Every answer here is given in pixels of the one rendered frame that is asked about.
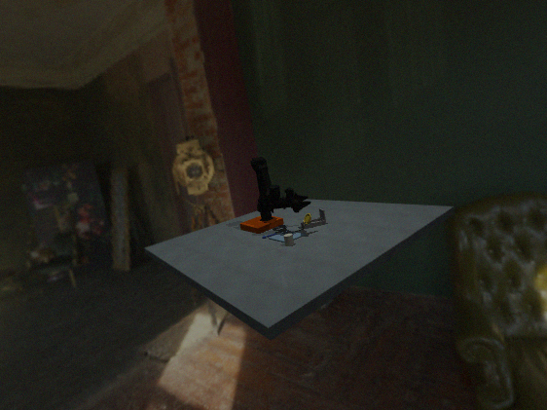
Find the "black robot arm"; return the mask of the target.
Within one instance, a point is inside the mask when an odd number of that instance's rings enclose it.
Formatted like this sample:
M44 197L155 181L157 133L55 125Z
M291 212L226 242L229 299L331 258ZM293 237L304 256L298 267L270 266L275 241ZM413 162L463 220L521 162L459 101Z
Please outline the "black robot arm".
M272 185L265 158L253 158L250 163L257 175L260 193L257 209L261 213L260 221L269 221L273 219L272 213L274 213L274 209L281 208L279 185ZM285 189L286 201L293 201L293 192L293 188L287 187Z

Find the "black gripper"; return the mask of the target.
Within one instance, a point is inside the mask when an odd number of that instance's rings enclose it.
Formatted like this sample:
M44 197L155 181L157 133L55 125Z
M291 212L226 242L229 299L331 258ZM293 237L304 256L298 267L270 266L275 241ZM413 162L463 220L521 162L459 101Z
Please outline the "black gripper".
M280 198L281 199L281 208L284 208L286 209L286 207L291 207L293 208L293 211L294 212L299 212L302 208L304 208L305 206L309 205L310 202L305 202L304 200L308 199L309 197L308 196L301 196L301 195L298 195L295 193L294 195L294 192L293 192L293 201L286 201L284 197Z

